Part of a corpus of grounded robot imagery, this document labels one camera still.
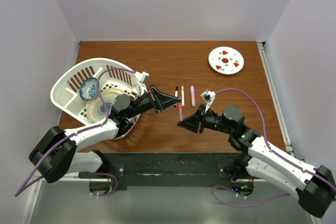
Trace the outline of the pink highlighter pen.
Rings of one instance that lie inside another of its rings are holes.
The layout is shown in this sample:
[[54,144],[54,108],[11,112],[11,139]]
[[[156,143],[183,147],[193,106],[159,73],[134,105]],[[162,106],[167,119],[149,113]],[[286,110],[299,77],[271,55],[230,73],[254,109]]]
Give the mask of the pink highlighter pen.
[[190,94],[191,94],[191,105],[192,107],[196,106],[196,100],[195,100],[195,87],[190,86]]

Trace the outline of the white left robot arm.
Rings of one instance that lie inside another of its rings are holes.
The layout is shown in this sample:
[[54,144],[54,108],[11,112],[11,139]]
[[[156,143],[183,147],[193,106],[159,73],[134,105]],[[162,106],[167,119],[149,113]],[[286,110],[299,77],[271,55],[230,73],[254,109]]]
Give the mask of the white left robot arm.
[[165,94],[155,86],[149,92],[132,100],[127,94],[113,96],[103,118],[96,123],[75,129],[50,128],[28,159],[48,183],[61,179],[67,173],[90,172],[97,178],[108,174],[109,165],[97,151],[81,150],[105,140],[121,139],[134,127],[134,118],[148,110],[163,112],[181,98]]

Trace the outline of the slim pink red-tipped pen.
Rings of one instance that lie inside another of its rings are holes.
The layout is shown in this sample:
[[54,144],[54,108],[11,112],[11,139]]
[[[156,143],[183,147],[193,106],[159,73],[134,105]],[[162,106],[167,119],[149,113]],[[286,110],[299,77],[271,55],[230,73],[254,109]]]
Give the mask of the slim pink red-tipped pen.
[[180,121],[183,120],[183,112],[182,112],[182,109],[179,109],[179,118],[180,118]]

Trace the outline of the white thin pen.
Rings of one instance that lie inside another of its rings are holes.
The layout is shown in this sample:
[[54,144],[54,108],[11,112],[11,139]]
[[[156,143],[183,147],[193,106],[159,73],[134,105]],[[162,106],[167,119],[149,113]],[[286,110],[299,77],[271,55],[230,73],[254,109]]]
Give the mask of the white thin pen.
[[182,107],[185,106],[184,90],[181,91],[181,105]]

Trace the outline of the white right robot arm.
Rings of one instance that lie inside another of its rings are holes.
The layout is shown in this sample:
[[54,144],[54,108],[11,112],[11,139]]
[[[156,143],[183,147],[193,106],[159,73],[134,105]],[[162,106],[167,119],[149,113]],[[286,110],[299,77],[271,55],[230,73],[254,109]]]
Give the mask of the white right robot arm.
[[263,179],[295,198],[310,215],[322,218],[335,201],[335,180],[327,167],[315,167],[298,160],[245,124],[239,107],[230,105],[218,115],[205,104],[181,120],[179,127],[201,134],[211,129],[229,135],[231,146],[241,152],[235,160],[234,173]]

